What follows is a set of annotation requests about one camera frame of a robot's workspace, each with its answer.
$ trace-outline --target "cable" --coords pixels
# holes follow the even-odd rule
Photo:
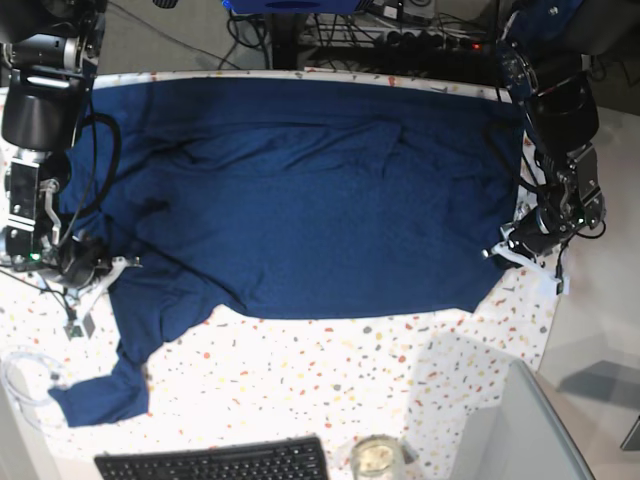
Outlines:
[[[40,432],[46,437],[55,438],[44,430],[45,427],[50,429],[61,429],[65,427],[65,423],[61,422],[59,425],[45,425],[35,415],[27,415],[25,407],[28,408],[43,408],[54,403],[53,397],[47,394],[42,398],[33,398],[27,392],[18,387],[11,380],[11,372],[17,369],[18,362],[28,361],[44,367],[49,373],[49,380],[51,385],[47,388],[47,391],[53,387],[67,388],[68,385],[64,381],[70,377],[68,369],[55,358],[39,352],[30,352],[26,350],[15,350],[8,353],[2,353],[0,358],[0,385],[9,395],[10,399],[15,403],[15,408],[22,414],[23,420],[28,423],[34,430]]]
[[[345,21],[345,26],[347,27],[347,30],[349,31],[349,35],[351,36],[351,41],[356,47],[359,47],[360,45],[358,44],[358,37],[356,37],[356,34],[353,31],[353,28],[349,23],[349,19],[344,15],[342,16],[342,19]]]
[[[627,86],[629,88],[633,88],[636,85],[640,84],[640,78],[631,80],[631,75],[629,75],[629,70],[627,70],[627,66],[622,60],[618,60],[618,63],[620,64],[620,68],[622,68],[622,73],[624,74],[624,78],[627,80]]]
[[[264,56],[265,69],[270,70],[271,61],[269,59],[269,50],[266,44],[266,38],[267,38],[266,28],[265,28],[265,31],[262,32],[260,31],[260,29],[264,28],[264,25],[258,24],[258,21],[263,20],[262,15],[235,15],[231,10],[228,11],[228,14],[229,14],[229,19],[227,20],[227,32],[229,32],[229,35],[231,36],[231,38],[234,39],[235,43],[231,47],[229,52],[227,52],[225,57],[221,59],[219,67],[221,67],[222,64],[226,62],[226,59],[229,58],[231,53],[233,53],[233,51],[237,48],[238,45],[242,45],[243,47],[249,48],[252,50],[261,50]],[[248,40],[245,40],[242,38],[242,35],[240,34],[240,29],[238,27],[238,24],[242,22],[247,22],[253,28],[253,31],[255,32],[256,38],[257,38],[256,43],[251,43]]]
[[[327,41],[327,47],[331,45],[331,42],[333,41],[333,36],[336,34],[336,25],[338,24],[338,15],[334,15],[333,16],[333,25],[331,26],[331,36],[329,37],[329,40]]]
[[[67,227],[67,231],[60,239],[58,245],[64,245],[64,243],[69,239],[73,232],[73,226],[76,223],[76,220],[80,217],[80,213],[82,212],[82,207],[84,206],[84,202],[86,202],[87,197],[89,196],[89,192],[91,191],[91,187],[93,186],[93,181],[96,178],[96,170],[98,168],[98,132],[96,128],[96,113],[93,109],[93,100],[89,99],[89,113],[91,114],[91,131],[93,135],[93,164],[91,166],[91,173],[89,174],[89,182],[87,183],[87,188],[84,189],[84,193],[82,194],[82,199],[78,204],[78,208],[76,213],[73,214],[73,217],[69,221],[69,226]]]
[[[485,144],[487,145],[487,147],[489,147],[489,149],[491,150],[493,155],[500,162],[500,165],[503,166],[503,168],[506,170],[506,172],[509,174],[509,176],[511,176],[511,178],[513,178],[513,180],[516,182],[517,185],[523,187],[528,192],[537,195],[538,194],[538,189],[535,186],[531,185],[530,183],[526,182],[520,176],[520,172],[515,172],[511,168],[511,165],[509,165],[509,162],[507,161],[507,159],[503,155],[502,151],[500,150],[500,148],[498,148],[496,143],[493,141],[493,137],[491,136],[491,132],[496,127],[505,128],[505,129],[506,128],[511,128],[510,125],[506,125],[506,124],[504,124],[502,122],[498,122],[498,121],[493,121],[493,122],[487,123],[487,125],[485,125],[485,127],[482,129],[482,137],[484,138]]]
[[[31,287],[35,290],[38,290],[40,293],[50,293],[51,295],[53,295],[53,298],[55,298],[56,301],[62,306],[62,308],[64,308],[67,315],[69,314],[69,310],[71,310],[71,307],[69,306],[69,303],[67,302],[67,299],[65,298],[64,294],[62,294],[61,292],[57,292],[56,290],[53,290],[51,287],[49,287],[47,285],[46,280],[43,279],[43,281],[45,282],[45,285],[47,285],[47,288],[41,288],[41,287],[38,287],[37,285],[34,285],[32,283],[26,282],[25,280],[22,280],[20,277],[11,275],[10,273],[5,272],[4,270],[0,270],[0,274],[6,277],[9,277],[10,279],[15,280],[16,282],[22,283],[27,287]]]
[[[571,235],[562,243],[562,246],[560,247],[560,253],[558,254],[558,261],[556,262],[556,279],[560,280],[562,284],[564,284],[564,266],[562,265],[562,260],[564,257],[564,252],[567,250],[567,248],[569,248],[569,244],[571,243],[571,240],[573,240],[574,236],[575,234]]]
[[[498,102],[502,103],[502,94],[500,93],[500,76],[498,72],[500,71],[499,67],[499,59],[498,59],[498,38],[499,38],[499,23],[500,23],[500,0],[495,0],[495,11],[493,17],[493,38],[491,39],[491,56],[496,62],[496,97],[498,97]]]
[[[185,43],[185,42],[183,42],[181,40],[178,40],[175,37],[172,37],[168,33],[163,32],[159,28],[151,25],[149,22],[143,20],[142,18],[140,18],[137,15],[131,13],[129,10],[127,10],[126,8],[118,5],[117,3],[114,3],[113,1],[109,2],[109,6],[111,8],[114,8],[114,9],[118,10],[119,12],[125,14],[130,19],[135,20],[139,24],[141,24],[144,27],[146,27],[147,29],[155,32],[156,34],[160,35],[162,38],[164,38],[165,40],[167,40],[167,41],[169,41],[171,43],[174,43],[174,44],[179,45],[179,46],[181,46],[183,48],[186,48],[187,50],[191,50],[193,52],[197,52],[197,53],[201,53],[203,55],[207,55],[209,57],[213,57],[216,60],[224,60],[222,57],[219,57],[215,53],[207,52],[206,50],[202,50],[201,48],[194,47],[193,45],[189,45],[188,43]],[[231,67],[235,68],[236,70],[242,70],[238,65],[236,65],[235,63],[230,62],[229,60],[224,60],[224,63],[226,63],[227,65],[230,65]]]
[[[102,185],[102,189],[98,192],[96,197],[89,205],[80,210],[80,214],[78,215],[77,219],[86,218],[94,212],[98,211],[100,205],[111,191],[111,187],[116,180],[118,167],[120,166],[120,156],[122,153],[122,134],[120,132],[118,122],[116,122],[113,117],[105,115],[104,113],[94,113],[93,117],[85,119],[83,126],[90,125],[93,122],[93,119],[95,119],[95,121],[98,123],[106,125],[109,130],[111,130],[111,134],[113,136],[113,151],[111,153],[111,163],[109,164],[109,170],[107,171],[107,176],[104,180],[104,184]],[[73,218],[72,214],[61,214],[59,216],[62,220],[65,221],[71,221],[71,219]]]
[[[322,40],[322,30],[320,30],[320,20],[318,20],[318,14],[316,13],[313,16],[313,19],[316,23],[316,29],[318,30],[318,40],[320,41],[320,47],[324,48],[324,41]],[[336,15],[336,18],[333,20],[334,21],[334,27],[333,27],[333,31],[331,32],[331,40],[333,40],[333,35],[335,33],[335,24],[337,22],[338,16]],[[329,60],[329,65],[331,65],[331,68],[333,68],[334,70],[338,70],[336,68],[336,66],[333,64],[333,60]]]
[[[585,240],[598,240],[604,237],[605,233],[607,233],[607,222],[602,221],[602,231],[597,235],[585,235],[584,233],[578,232],[576,235],[580,238],[584,238]]]
[[[463,20],[460,17],[456,17],[455,15],[451,15],[450,13],[444,13],[444,12],[438,12],[438,15],[444,15],[445,17],[449,17],[453,20],[456,21],[456,23],[460,24],[460,25],[469,25],[475,28],[478,28],[479,30],[482,30],[483,32],[488,32],[489,28],[487,28],[485,25],[481,25],[477,22],[474,22],[472,20]]]
[[[46,397],[41,399],[34,399],[30,397],[27,393],[23,392],[11,381],[11,376],[10,376],[11,369],[14,368],[15,364],[20,360],[28,360],[43,366],[49,371],[50,378],[52,380],[56,377],[62,378],[60,372],[65,371],[66,370],[65,367],[60,362],[58,362],[54,358],[51,358],[48,355],[45,355],[43,353],[29,353],[29,352],[9,352],[8,354],[3,356],[2,363],[0,363],[0,383],[2,384],[4,389],[7,391],[7,393],[9,393],[9,395],[11,395],[11,397],[14,398],[14,400],[19,402],[23,406],[26,405],[28,407],[36,407],[36,408],[44,407],[52,403],[53,398],[51,396],[47,395]],[[49,363],[52,364],[59,371],[54,371],[49,366]]]

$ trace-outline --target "glass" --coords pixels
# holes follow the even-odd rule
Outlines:
[[[351,451],[351,469],[355,480],[404,480],[402,446],[385,435],[366,438]]]

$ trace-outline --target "keyboard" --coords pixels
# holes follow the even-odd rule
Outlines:
[[[98,456],[105,480],[328,480],[320,439],[130,456]]]

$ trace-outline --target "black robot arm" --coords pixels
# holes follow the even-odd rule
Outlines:
[[[545,35],[546,25],[553,25],[572,3],[520,2],[497,46],[505,85],[521,107],[536,147],[534,161],[545,178],[540,183],[533,179],[537,207],[505,225],[504,241],[485,251],[486,256],[507,258],[511,265],[535,269],[538,256],[576,236],[600,236],[585,231],[606,229],[598,157],[591,143],[599,119],[587,71],[591,55],[606,52],[640,23],[640,2],[585,0],[561,32]],[[531,35],[527,24],[533,19],[541,30],[538,36]],[[562,292],[562,279],[554,280]]]
[[[82,132],[106,6],[106,0],[0,0],[0,39],[11,66],[2,136],[18,147],[5,178],[3,264],[38,270],[70,288],[110,268],[100,242],[66,234],[71,222],[58,213],[71,176],[64,152]]]

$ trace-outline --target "speckled tabletop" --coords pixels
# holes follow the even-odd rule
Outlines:
[[[266,74],[494,95],[481,87],[379,75]],[[193,75],[239,74],[124,75],[101,78],[99,85]],[[525,150],[531,155],[528,142]],[[1,151],[6,165],[12,148],[2,144]],[[72,430],[55,405],[26,414],[41,419],[52,454],[64,458],[91,461],[104,452],[203,449],[317,434],[335,480],[351,477],[349,453],[358,439],[386,434],[403,438],[419,455],[411,477],[447,478],[468,416],[500,402],[511,360],[522,358],[534,370],[540,365],[557,299],[538,287],[527,271],[507,272],[473,315],[449,310],[357,321],[265,321],[220,307],[152,356],[148,415]],[[51,295],[2,277],[0,306],[3,352],[44,352],[67,367],[69,383],[113,367],[119,335],[108,297],[94,309],[94,337],[73,342]],[[43,372],[24,373],[31,391],[46,390]]]

